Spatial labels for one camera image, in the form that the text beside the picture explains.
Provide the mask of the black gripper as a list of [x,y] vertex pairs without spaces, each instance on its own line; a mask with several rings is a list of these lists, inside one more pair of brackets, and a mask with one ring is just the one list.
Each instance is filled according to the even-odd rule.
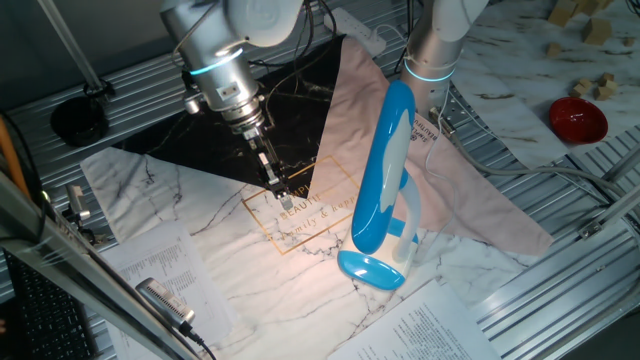
[[242,132],[242,137],[248,142],[251,153],[260,161],[266,173],[266,184],[274,197],[280,202],[284,210],[293,207],[289,189],[289,180],[281,169],[270,145],[265,130],[261,125],[253,126]]

